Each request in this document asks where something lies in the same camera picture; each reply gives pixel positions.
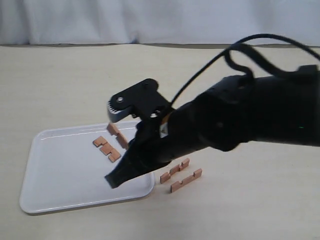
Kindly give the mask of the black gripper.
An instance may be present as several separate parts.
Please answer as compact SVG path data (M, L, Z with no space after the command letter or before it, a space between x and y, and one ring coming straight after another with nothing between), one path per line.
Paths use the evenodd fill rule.
M105 180L112 189L167 166L190 153L190 118L151 118L137 125L137 133Z

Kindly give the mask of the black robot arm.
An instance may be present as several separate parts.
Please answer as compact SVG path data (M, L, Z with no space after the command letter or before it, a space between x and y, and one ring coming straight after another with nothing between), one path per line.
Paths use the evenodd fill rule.
M128 115L140 118L127 151L105 176L112 188L208 147L228 152L250 141L320 144L316 65L301 66L289 77L227 76L164 117L169 102L158 87L148 78L109 100L111 122Z

